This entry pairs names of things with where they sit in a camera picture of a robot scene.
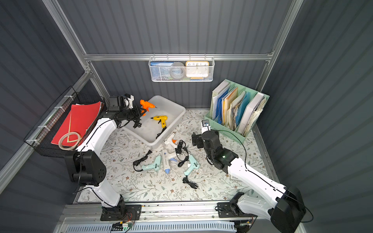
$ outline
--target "red folder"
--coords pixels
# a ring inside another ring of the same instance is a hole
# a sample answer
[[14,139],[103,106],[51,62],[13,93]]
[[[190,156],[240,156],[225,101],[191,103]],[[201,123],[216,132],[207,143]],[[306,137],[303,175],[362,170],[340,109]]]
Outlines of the red folder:
[[[81,137],[83,137],[87,129],[89,129],[97,118],[100,110],[101,102],[88,105],[71,105],[69,114],[62,123],[60,129],[57,131],[51,143],[58,145],[60,138],[69,132],[77,132]],[[77,139],[78,137],[76,135],[68,136],[63,140],[62,145],[71,147],[76,143]]]

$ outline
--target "floral tablecloth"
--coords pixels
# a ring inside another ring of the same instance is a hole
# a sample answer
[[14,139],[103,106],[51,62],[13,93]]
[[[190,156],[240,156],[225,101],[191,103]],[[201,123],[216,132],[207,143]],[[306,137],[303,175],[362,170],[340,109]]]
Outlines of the floral tablecloth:
[[[238,191],[251,190],[243,182],[233,180],[223,171],[209,165],[206,161],[205,151],[192,146],[191,134],[192,132],[197,132],[197,134],[201,132],[200,122],[207,112],[207,110],[187,110],[182,122],[173,131],[175,139],[185,141],[188,151],[201,165],[198,170],[194,170],[188,176],[191,181],[199,185],[198,189],[193,189],[182,182],[188,162],[182,167],[178,167],[177,162],[170,161],[170,174],[166,174],[162,169],[158,172],[154,170],[134,171],[133,161],[144,156],[149,147],[123,129],[117,129],[110,135],[102,149],[100,158],[107,168],[106,178],[113,188],[122,194],[126,202],[229,200]],[[245,151],[241,144],[223,135],[220,135],[220,142],[223,147],[245,159]],[[247,136],[244,145],[247,150],[247,163],[263,175],[268,176],[252,132]],[[161,145],[153,150],[153,153],[142,164],[153,163],[162,149]],[[77,202],[99,202],[99,199],[91,191],[83,190]]]

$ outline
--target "yellow glue gun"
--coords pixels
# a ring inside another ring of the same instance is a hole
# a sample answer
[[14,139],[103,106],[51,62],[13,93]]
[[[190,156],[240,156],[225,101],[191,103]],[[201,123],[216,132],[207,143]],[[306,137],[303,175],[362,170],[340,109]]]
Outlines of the yellow glue gun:
[[167,116],[155,116],[155,117],[151,117],[151,119],[159,120],[159,122],[162,122],[162,128],[166,127]]

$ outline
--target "glue gun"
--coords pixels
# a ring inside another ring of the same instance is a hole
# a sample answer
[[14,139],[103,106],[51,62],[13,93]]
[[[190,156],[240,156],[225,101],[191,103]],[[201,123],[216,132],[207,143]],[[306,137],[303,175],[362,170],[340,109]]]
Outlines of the glue gun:
[[166,128],[167,116],[155,116],[155,117],[151,117],[151,119],[159,120],[159,122],[162,122],[162,128]]
[[140,100],[140,104],[142,105],[142,108],[145,109],[146,111],[149,111],[149,108],[157,108],[154,104],[149,103],[148,101]]
[[159,171],[160,167],[161,167],[161,156],[159,155],[154,160],[154,163],[148,164],[148,165],[143,165],[141,168],[144,171],[151,170],[151,169],[154,169],[154,171]]
[[172,161],[175,161],[177,162],[176,159],[174,159],[174,157],[176,157],[176,152],[172,152],[172,153],[168,153],[166,147],[163,147],[163,150],[162,150],[162,163],[163,163],[163,170],[169,174],[170,173],[170,163],[168,162],[169,160],[172,160]]
[[189,154],[189,162],[188,169],[184,172],[184,175],[188,176],[194,169],[200,168],[200,164],[197,162],[197,160],[193,157],[192,154]]
[[164,143],[166,145],[171,145],[173,148],[177,148],[178,145],[175,144],[176,140],[174,140],[173,138],[175,137],[175,134],[172,133],[165,141]]

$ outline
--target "white glue gun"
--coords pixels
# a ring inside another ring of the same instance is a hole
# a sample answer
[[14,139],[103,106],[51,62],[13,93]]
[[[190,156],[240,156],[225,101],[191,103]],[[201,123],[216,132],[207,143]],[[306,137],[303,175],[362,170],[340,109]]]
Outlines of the white glue gun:
[[173,138],[175,137],[175,134],[172,133],[165,141],[164,143],[166,145],[171,145],[173,148],[177,148],[178,145],[175,144],[176,140],[174,140]]
[[172,161],[175,161],[177,162],[176,159],[174,159],[174,157],[176,157],[176,152],[172,152],[172,153],[168,153],[168,150],[166,149],[166,147],[163,147],[163,150],[162,150],[162,164],[163,164],[163,170],[169,174],[170,173],[170,163],[168,162],[169,160],[172,160]]

